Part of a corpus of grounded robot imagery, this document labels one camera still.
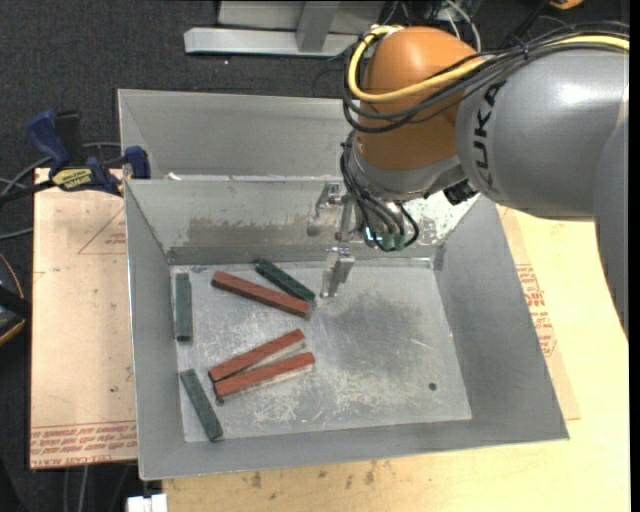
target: cardboard sheet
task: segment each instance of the cardboard sheet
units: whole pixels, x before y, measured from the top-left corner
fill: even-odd
[[[579,409],[517,215],[501,210],[565,419]],[[35,196],[32,469],[137,456],[122,199],[50,189]]]

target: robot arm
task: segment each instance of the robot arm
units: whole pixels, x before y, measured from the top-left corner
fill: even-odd
[[[403,203],[439,191],[454,204],[480,192],[540,217],[594,219],[624,318],[628,49],[619,24],[569,27],[494,55],[434,28],[372,29],[348,62],[354,131],[342,158],[365,241],[410,245],[417,228]]]

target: yellow cable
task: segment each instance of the yellow cable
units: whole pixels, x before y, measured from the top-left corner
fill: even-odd
[[[349,89],[351,93],[358,99],[362,101],[366,101],[368,103],[381,103],[385,101],[394,101],[397,99],[404,98],[406,96],[410,96],[412,94],[418,94],[424,92],[426,89],[432,87],[438,87],[440,85],[445,84],[451,80],[456,80],[461,78],[475,68],[477,68],[483,61],[471,61],[467,64],[460,66],[448,73],[444,73],[442,75],[438,75],[432,78],[427,78],[422,82],[418,82],[413,85],[409,85],[407,87],[403,87],[402,89],[397,89],[395,91],[381,93],[381,94],[370,94],[364,92],[357,85],[356,80],[356,72],[358,69],[358,63],[362,58],[364,52],[369,47],[369,44],[378,36],[391,34],[393,32],[397,32],[398,30],[402,30],[402,27],[376,27],[369,31],[363,38],[362,42],[356,47],[353,52],[353,57],[349,62],[349,69],[347,74],[347,82],[349,84]],[[613,46],[616,48],[620,48],[625,51],[629,51],[629,41],[624,39],[614,37],[614,36],[572,36],[567,39],[562,39],[560,41],[555,41],[553,43],[549,43],[549,46],[558,45],[558,44],[568,44],[568,43],[597,43],[597,44],[605,44],[609,46]]]

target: gray metal tray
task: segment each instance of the gray metal tray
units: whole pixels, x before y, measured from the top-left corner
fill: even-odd
[[[180,172],[179,158],[166,152],[167,138],[172,147],[182,139],[193,147],[191,137],[221,130],[216,109],[224,114],[244,104],[233,122],[258,132],[263,125],[256,116],[274,116],[275,147],[262,159],[262,172],[257,159],[242,154],[246,148],[227,148],[244,162],[245,178],[238,180],[218,166],[232,159],[217,147],[215,155],[187,155],[193,165],[185,166],[182,181],[127,183],[141,477],[566,438],[501,223],[486,200],[462,214],[432,216],[438,217],[435,226],[399,258],[379,258],[377,251],[354,244],[353,275],[338,297],[319,299],[309,320],[210,286],[219,268],[259,282],[251,263],[266,257],[318,290],[331,233],[308,238],[306,220],[323,182],[335,180],[337,162],[333,155],[314,162],[314,171],[300,177],[295,168],[302,160],[286,168],[282,158],[303,156],[300,148],[287,153],[285,134],[293,119],[295,127],[307,130],[294,137],[304,145],[314,127],[322,127],[315,137],[325,148],[320,158],[341,137],[342,125],[339,102],[308,101],[313,108],[300,98],[121,92],[123,142],[150,152],[156,178]],[[163,133],[163,123],[183,130]],[[169,167],[158,165],[170,159]],[[288,177],[263,179],[278,165]],[[423,224],[428,220],[434,219],[422,218]],[[173,338],[172,275],[178,270],[188,271],[193,285],[194,340],[185,345]],[[212,399],[209,365],[300,326],[317,356],[314,370],[214,405],[225,439],[204,440],[178,372],[195,367]]]

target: blue clamp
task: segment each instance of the blue clamp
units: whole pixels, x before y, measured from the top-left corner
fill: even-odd
[[[85,165],[70,165],[72,151],[65,145],[55,129],[53,111],[36,115],[27,125],[31,142],[49,156],[54,165],[49,170],[49,180],[62,190],[102,190],[109,194],[122,194],[122,180],[109,172],[108,165],[128,165],[124,178],[149,179],[151,171],[146,152],[140,146],[125,149],[124,156],[103,165],[95,156],[89,156]]]

